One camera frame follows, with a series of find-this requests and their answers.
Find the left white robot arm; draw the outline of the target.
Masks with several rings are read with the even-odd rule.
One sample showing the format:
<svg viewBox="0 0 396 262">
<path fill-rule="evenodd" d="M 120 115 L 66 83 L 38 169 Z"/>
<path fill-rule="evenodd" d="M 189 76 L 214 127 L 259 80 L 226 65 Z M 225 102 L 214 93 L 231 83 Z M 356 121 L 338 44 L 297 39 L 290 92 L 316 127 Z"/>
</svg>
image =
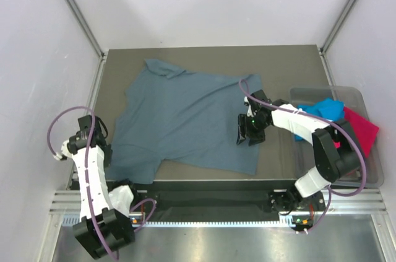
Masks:
<svg viewBox="0 0 396 262">
<path fill-rule="evenodd" d="M 119 250 L 135 241 L 129 211 L 136 209 L 140 195 L 128 181 L 108 189 L 105 164 L 112 155 L 100 122 L 92 115 L 78 119 L 79 131 L 54 153 L 56 160 L 72 159 L 80 188 L 79 222 L 72 226 L 75 239 L 95 260 L 109 255 L 119 259 Z"/>
</svg>

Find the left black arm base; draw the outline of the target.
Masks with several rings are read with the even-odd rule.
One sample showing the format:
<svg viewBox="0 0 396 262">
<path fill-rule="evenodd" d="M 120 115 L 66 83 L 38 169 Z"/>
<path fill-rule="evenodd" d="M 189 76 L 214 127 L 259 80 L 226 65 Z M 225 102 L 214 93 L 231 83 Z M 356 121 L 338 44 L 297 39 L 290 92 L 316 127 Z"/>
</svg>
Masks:
<svg viewBox="0 0 396 262">
<path fill-rule="evenodd" d="M 133 182 L 129 181 L 127 183 L 128 187 L 131 189 L 132 191 L 132 195 L 133 195 L 133 200 L 131 202 L 130 205 L 130 212 L 134 212 L 138 209 L 140 209 L 142 212 L 145 211 L 145 205 L 146 204 L 150 204 L 151 205 L 151 209 L 155 210 L 156 206 L 157 206 L 157 200 L 153 199 L 153 198 L 149 198 L 148 196 L 144 196 L 143 194 L 140 194 L 137 191 L 137 188 L 135 186 L 135 184 L 133 184 Z"/>
</svg>

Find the grey-blue t-shirt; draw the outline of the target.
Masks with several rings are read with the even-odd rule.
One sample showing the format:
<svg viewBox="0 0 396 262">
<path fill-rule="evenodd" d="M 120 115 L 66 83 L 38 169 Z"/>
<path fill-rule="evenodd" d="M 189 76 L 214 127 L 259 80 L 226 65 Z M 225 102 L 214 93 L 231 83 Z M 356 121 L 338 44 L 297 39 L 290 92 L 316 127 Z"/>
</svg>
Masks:
<svg viewBox="0 0 396 262">
<path fill-rule="evenodd" d="M 150 184 L 164 160 L 255 174 L 259 148 L 237 142 L 238 116 L 246 112 L 239 77 L 146 59 L 126 97 L 109 179 Z"/>
</svg>

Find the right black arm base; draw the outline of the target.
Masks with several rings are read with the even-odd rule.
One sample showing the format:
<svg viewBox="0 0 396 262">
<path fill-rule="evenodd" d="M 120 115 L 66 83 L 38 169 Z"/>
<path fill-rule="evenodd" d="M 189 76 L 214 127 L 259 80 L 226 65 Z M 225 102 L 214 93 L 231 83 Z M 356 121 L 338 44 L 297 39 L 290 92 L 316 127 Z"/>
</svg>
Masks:
<svg viewBox="0 0 396 262">
<path fill-rule="evenodd" d="M 280 214 L 294 211 L 314 212 L 325 209 L 325 201 L 322 192 L 314 193 L 307 198 L 302 198 L 296 191 L 273 190 L 268 193 L 269 204 L 273 211 Z"/>
</svg>

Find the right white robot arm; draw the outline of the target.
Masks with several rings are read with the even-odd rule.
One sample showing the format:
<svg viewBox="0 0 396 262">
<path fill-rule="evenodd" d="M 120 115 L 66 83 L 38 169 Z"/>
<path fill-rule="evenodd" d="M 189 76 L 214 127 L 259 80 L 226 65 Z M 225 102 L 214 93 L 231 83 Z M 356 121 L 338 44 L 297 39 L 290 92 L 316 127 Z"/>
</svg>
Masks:
<svg viewBox="0 0 396 262">
<path fill-rule="evenodd" d="M 312 195 L 356 170 L 361 170 L 362 179 L 366 179 L 364 154 L 347 120 L 314 116 L 281 99 L 271 102 L 263 90 L 245 94 L 244 104 L 247 113 L 238 116 L 238 144 L 260 144 L 265 141 L 265 129 L 274 126 L 312 146 L 314 166 L 288 189 L 293 208 L 304 209 L 311 203 Z"/>
</svg>

